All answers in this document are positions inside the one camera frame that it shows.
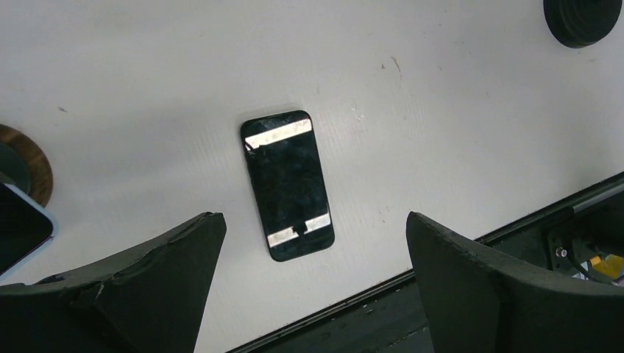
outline brown round object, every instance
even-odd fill
[[[16,151],[28,165],[32,178],[28,196],[46,206],[52,196],[52,168],[39,146],[16,129],[0,124],[0,142]]]

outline white table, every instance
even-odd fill
[[[410,210],[476,238],[624,169],[623,24],[567,49],[540,1],[4,0],[0,33],[0,124],[47,153],[61,230],[1,283],[223,212],[198,352],[409,269]],[[276,263],[238,128],[294,109],[336,243]]]

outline yellow object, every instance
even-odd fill
[[[616,279],[622,273],[624,258],[617,255],[609,255],[602,260],[597,256],[590,259],[589,263],[592,264],[596,271],[609,276],[611,279]]]

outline screw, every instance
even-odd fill
[[[557,249],[555,249],[555,255],[557,255],[557,257],[566,257],[567,250],[562,247],[558,247]]]

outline black screen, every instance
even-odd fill
[[[52,236],[45,215],[0,182],[0,274]]]
[[[310,116],[251,120],[241,137],[271,257],[286,261],[330,247],[334,232]]]

